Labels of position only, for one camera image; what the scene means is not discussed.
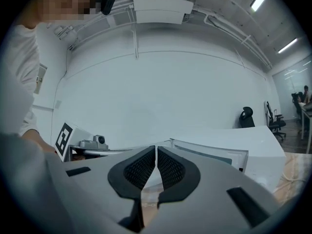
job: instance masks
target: person sitting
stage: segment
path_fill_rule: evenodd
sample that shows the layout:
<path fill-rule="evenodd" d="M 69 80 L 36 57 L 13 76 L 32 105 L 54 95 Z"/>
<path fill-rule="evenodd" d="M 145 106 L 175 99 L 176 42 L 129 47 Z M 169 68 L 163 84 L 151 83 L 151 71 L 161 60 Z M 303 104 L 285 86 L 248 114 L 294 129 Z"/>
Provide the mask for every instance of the person sitting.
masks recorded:
<path fill-rule="evenodd" d="M 305 104 L 310 102 L 309 87 L 307 85 L 304 86 L 304 93 L 302 95 L 301 101 Z"/>

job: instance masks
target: black strip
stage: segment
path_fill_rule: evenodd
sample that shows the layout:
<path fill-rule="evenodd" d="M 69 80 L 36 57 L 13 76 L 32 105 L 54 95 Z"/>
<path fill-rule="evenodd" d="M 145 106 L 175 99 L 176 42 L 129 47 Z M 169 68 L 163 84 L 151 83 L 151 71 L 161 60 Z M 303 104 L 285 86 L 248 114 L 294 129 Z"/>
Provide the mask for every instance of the black strip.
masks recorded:
<path fill-rule="evenodd" d="M 184 200 L 199 184 L 200 171 L 197 166 L 164 147 L 158 147 L 157 166 L 164 187 L 159 195 L 158 207 L 161 203 Z"/>
<path fill-rule="evenodd" d="M 209 158 L 214 158 L 214 159 L 223 161 L 223 162 L 225 162 L 225 163 L 227 163 L 229 165 L 232 165 L 232 159 L 230 159 L 230 158 L 224 158 L 224 157 L 214 156 L 214 155 L 210 155 L 210 154 L 204 154 L 204 153 L 197 152 L 197 151 L 194 151 L 194 150 L 191 150 L 191 149 L 188 149 L 188 148 L 185 148 L 185 147 L 177 146 L 177 145 L 175 145 L 175 147 L 177 149 L 184 150 L 186 152 L 190 152 L 190 153 L 193 153 L 193 154 L 197 154 L 197 155 L 201 155 L 201 156 L 205 156 L 205 157 L 209 157 Z"/>
<path fill-rule="evenodd" d="M 150 146 L 116 164 L 108 173 L 108 181 L 116 193 L 134 200 L 131 215 L 119 224 L 136 233 L 144 228 L 141 191 L 155 168 L 155 157 L 155 146 Z"/>
<path fill-rule="evenodd" d="M 251 227 L 257 226 L 270 216 L 241 187 L 231 188 L 227 190 L 227 193 Z"/>
<path fill-rule="evenodd" d="M 71 177 L 71 176 L 86 173 L 88 171 L 91 171 L 91 169 L 89 167 L 84 166 L 84 167 L 68 170 L 68 171 L 66 171 L 66 173 L 69 177 Z"/>

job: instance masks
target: white table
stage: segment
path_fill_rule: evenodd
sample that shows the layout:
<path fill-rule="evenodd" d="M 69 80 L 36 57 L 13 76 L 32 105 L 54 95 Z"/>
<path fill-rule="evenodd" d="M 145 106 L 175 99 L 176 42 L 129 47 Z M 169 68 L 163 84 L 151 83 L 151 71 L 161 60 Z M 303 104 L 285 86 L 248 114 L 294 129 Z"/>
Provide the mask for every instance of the white table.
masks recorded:
<path fill-rule="evenodd" d="M 304 118 L 305 116 L 309 119 L 310 121 L 310 128 L 309 128 L 309 141 L 308 141 L 308 146 L 307 146 L 307 154 L 309 153 L 310 146 L 311 146 L 311 137 L 312 137 L 312 111 L 307 111 L 304 108 L 301 108 L 302 110 L 302 132 L 301 132 L 301 139 L 303 139 L 303 134 L 304 134 Z"/>

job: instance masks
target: cable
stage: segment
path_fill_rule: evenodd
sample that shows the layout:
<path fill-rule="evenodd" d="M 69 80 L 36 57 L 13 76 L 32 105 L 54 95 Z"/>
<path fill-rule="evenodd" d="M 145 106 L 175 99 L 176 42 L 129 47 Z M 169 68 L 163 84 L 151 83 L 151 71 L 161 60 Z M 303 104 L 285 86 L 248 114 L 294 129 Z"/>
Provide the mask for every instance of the cable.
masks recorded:
<path fill-rule="evenodd" d="M 306 182 L 306 180 L 304 180 L 304 179 L 299 179 L 299 178 L 298 179 L 290 179 L 290 178 L 287 178 L 284 173 L 283 173 L 283 177 L 284 177 L 284 179 L 286 179 L 289 182 L 297 182 L 297 181 Z"/>
<path fill-rule="evenodd" d="M 68 49 L 66 49 L 66 63 L 65 63 L 65 67 L 66 67 L 66 71 L 65 74 L 63 75 L 63 77 L 59 80 L 57 88 L 55 90 L 55 95 L 54 95 L 54 101 L 53 101 L 53 110 L 52 110 L 52 117 L 51 117 L 51 136 L 50 136 L 50 143 L 52 145 L 52 130 L 53 130 L 53 115 L 54 115 L 54 106 L 55 106 L 55 99 L 57 97 L 57 92 L 58 92 L 58 87 L 59 87 L 59 83 L 60 81 L 65 77 L 66 73 L 67 73 L 67 56 L 68 56 Z"/>
<path fill-rule="evenodd" d="M 245 65 L 244 65 L 244 62 L 243 62 L 243 58 L 240 56 L 239 52 L 237 51 L 237 49 L 236 49 L 234 46 L 233 46 L 233 48 L 235 49 L 236 53 L 238 54 L 238 56 L 239 56 L 239 58 L 240 58 L 240 61 L 241 61 L 242 64 L 243 64 L 243 67 L 246 68 Z"/>

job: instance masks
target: office chair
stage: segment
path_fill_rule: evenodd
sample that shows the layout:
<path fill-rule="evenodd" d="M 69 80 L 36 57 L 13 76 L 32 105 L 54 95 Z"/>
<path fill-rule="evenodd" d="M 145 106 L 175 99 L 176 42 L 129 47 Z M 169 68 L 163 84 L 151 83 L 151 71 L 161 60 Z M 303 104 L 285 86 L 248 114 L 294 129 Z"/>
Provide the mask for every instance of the office chair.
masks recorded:
<path fill-rule="evenodd" d="M 240 125 L 242 128 L 254 127 L 253 110 L 250 107 L 243 107 L 243 110 L 239 117 Z"/>
<path fill-rule="evenodd" d="M 282 141 L 284 140 L 284 138 L 286 138 L 286 133 L 282 133 L 279 132 L 279 130 L 281 130 L 281 127 L 286 126 L 286 122 L 281 120 L 283 117 L 283 115 L 275 115 L 275 117 L 273 116 L 270 104 L 267 102 L 267 108 L 268 108 L 268 112 L 269 112 L 269 126 L 268 128 L 272 131 L 272 133 L 275 136 L 280 136 L 282 138 Z"/>
<path fill-rule="evenodd" d="M 300 95 L 297 93 L 292 94 L 292 102 L 293 102 L 294 106 L 296 107 L 296 112 L 299 116 L 298 121 L 299 121 L 300 125 L 302 125 L 302 110 L 301 110 L 301 107 L 300 107 L 299 102 L 298 102 L 299 96 Z"/>

